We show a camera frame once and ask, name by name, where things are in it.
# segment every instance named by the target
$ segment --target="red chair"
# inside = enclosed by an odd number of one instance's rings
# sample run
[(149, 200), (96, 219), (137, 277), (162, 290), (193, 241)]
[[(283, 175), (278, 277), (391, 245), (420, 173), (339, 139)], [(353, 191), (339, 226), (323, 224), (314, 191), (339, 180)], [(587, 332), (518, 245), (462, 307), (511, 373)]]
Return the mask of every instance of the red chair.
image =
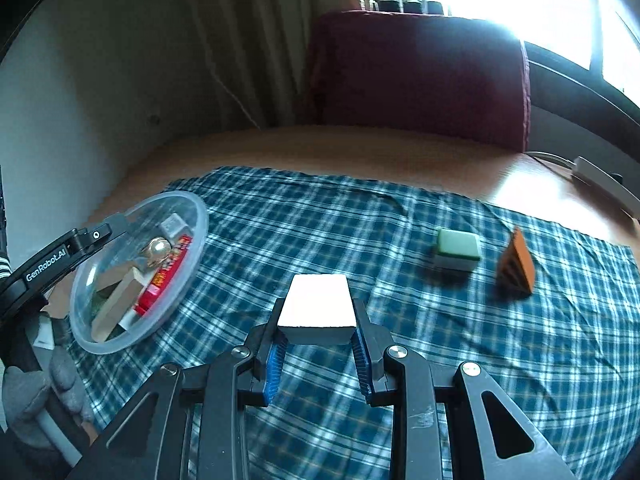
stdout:
[(506, 28), (483, 20), (332, 12), (308, 53), (307, 119), (456, 136), (523, 152), (529, 61)]

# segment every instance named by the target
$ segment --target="gray glove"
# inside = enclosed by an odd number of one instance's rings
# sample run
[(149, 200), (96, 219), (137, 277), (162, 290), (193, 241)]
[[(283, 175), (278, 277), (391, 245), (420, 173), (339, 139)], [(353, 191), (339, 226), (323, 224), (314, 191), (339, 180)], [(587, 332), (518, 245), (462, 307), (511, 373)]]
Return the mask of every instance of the gray glove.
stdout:
[(27, 446), (54, 449), (35, 420), (52, 388), (76, 421), (91, 422), (94, 418), (75, 363), (62, 346), (55, 346), (48, 372), (23, 372), (15, 366), (4, 372), (2, 403), (7, 425)]

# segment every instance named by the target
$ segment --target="blue checkered cloth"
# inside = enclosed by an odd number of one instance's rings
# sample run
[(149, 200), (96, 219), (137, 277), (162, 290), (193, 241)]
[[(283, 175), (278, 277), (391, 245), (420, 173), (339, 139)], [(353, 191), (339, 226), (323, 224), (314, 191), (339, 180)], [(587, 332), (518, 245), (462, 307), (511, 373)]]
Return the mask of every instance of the blue checkered cloth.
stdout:
[[(242, 343), (295, 274), (343, 273), (397, 342), (444, 365), (479, 362), (578, 478), (610, 478), (638, 437), (640, 276), (629, 248), (463, 196), (346, 176), (219, 168), (169, 189), (207, 204), (204, 256), (148, 339), (104, 356), (71, 345), (100, 428), (162, 363), (199, 365)], [(509, 301), (495, 268), (516, 226), (536, 288)], [(439, 227), (480, 236), (468, 281), (430, 267)], [(388, 478), (392, 411), (365, 404), (348, 347), (290, 346), (280, 392), (249, 409), (246, 426), (251, 478)]]

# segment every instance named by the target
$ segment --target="white wall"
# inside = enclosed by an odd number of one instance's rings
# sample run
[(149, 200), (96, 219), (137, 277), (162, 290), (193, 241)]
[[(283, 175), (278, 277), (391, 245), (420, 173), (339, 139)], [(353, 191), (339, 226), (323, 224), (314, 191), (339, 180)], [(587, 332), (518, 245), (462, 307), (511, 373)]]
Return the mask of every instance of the white wall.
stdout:
[(14, 267), (85, 222), (153, 147), (215, 128), (213, 99), (185, 0), (45, 0), (0, 64)]
[(535, 106), (531, 107), (529, 149), (569, 160), (582, 156), (607, 173), (621, 174), (625, 187), (640, 196), (640, 164), (589, 130)]

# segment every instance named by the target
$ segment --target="plastic bowl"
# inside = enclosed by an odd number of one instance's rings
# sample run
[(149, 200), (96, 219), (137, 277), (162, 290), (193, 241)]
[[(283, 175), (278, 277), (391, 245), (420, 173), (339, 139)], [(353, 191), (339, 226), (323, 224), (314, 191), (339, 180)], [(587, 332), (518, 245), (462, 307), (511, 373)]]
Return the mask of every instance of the plastic bowl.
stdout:
[[(92, 297), (96, 277), (110, 267), (137, 257), (155, 236), (162, 236), (160, 222), (171, 213), (178, 213), (191, 229), (193, 239), (184, 260), (167, 288), (149, 311), (129, 330), (105, 342), (91, 337)], [(173, 313), (194, 277), (204, 241), (209, 230), (209, 214), (202, 199), (186, 191), (170, 191), (147, 198), (129, 209), (127, 233), (116, 238), (78, 268), (71, 290), (69, 322), (78, 344), (92, 354), (111, 354), (143, 340)]]

